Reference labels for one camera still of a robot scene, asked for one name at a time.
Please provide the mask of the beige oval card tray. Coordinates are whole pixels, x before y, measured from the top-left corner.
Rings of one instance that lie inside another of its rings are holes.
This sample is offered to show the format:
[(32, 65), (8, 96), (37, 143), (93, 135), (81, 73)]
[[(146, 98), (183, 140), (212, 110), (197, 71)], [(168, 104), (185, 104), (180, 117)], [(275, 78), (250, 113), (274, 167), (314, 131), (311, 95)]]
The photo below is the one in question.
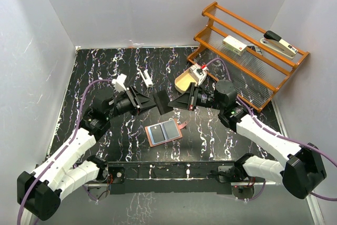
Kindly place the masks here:
[(179, 75), (174, 81), (176, 90), (181, 94), (187, 91), (187, 88), (190, 86), (191, 83), (194, 83), (195, 86), (197, 86), (196, 81), (190, 75), (190, 67), (185, 70), (181, 75)]

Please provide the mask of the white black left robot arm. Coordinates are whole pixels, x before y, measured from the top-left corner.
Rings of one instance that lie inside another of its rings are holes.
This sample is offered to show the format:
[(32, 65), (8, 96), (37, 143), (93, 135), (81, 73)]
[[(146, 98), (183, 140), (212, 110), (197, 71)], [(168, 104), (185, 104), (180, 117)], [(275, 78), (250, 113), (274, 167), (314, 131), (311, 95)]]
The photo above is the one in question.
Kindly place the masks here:
[(91, 155), (76, 168), (78, 159), (110, 129), (111, 119), (130, 113), (140, 115), (156, 106), (155, 101), (129, 86), (116, 97), (95, 98), (85, 111), (80, 110), (75, 130), (67, 141), (31, 173), (17, 178), (17, 224), (22, 224), (25, 210), (40, 220), (49, 219), (62, 200), (90, 181), (108, 178), (107, 162)]

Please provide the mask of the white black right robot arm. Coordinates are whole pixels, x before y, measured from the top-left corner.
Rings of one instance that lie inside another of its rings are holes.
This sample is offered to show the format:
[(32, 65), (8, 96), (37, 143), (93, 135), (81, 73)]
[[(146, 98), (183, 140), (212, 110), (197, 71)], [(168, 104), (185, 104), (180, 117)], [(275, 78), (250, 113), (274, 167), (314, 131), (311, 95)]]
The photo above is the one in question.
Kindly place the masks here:
[(230, 182), (262, 178), (282, 184), (293, 196), (305, 199), (327, 176), (322, 155), (315, 145), (291, 142), (259, 121), (238, 98), (228, 80), (218, 81), (213, 92), (191, 83), (187, 91), (170, 101), (168, 106), (189, 111), (198, 106), (216, 109), (226, 128), (250, 139), (274, 158), (262, 159), (247, 153), (230, 169), (215, 173), (217, 177)]

